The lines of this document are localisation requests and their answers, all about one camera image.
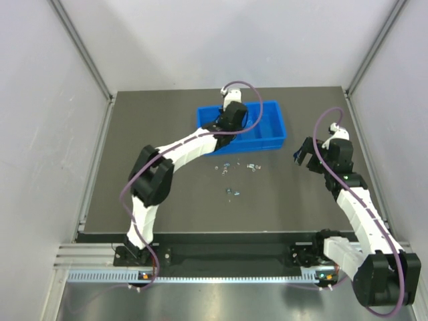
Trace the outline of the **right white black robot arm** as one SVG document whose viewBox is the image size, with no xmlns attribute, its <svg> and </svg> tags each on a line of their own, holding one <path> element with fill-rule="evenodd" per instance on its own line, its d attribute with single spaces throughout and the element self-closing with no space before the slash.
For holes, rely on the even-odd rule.
<svg viewBox="0 0 428 321">
<path fill-rule="evenodd" d="M 375 208 L 363 177 L 354 172 L 353 145 L 348 131 L 333 122 L 330 137 L 305 139 L 294 153 L 301 165 L 323 175 L 325 186 L 348 218 L 358 239 L 356 249 L 338 231 L 318 232 L 312 251 L 316 259 L 333 261 L 350 278 L 358 302 L 366 307 L 408 306 L 414 303 L 421 261 L 394 239 Z"/>
</svg>

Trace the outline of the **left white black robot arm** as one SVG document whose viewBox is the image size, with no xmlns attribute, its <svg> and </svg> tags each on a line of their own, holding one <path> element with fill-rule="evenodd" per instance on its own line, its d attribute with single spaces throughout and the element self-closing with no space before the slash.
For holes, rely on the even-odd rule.
<svg viewBox="0 0 428 321">
<path fill-rule="evenodd" d="M 194 133 L 166 146 L 145 146 L 131 170 L 128 186 L 132 199 L 131 226 L 124 246 L 132 257 L 142 257 L 143 249 L 153 241 L 158 206 L 171 191 L 174 173 L 189 162 L 222 149 L 243 130 L 247 107 L 238 88 L 222 89 L 223 105 L 214 121 Z"/>
</svg>

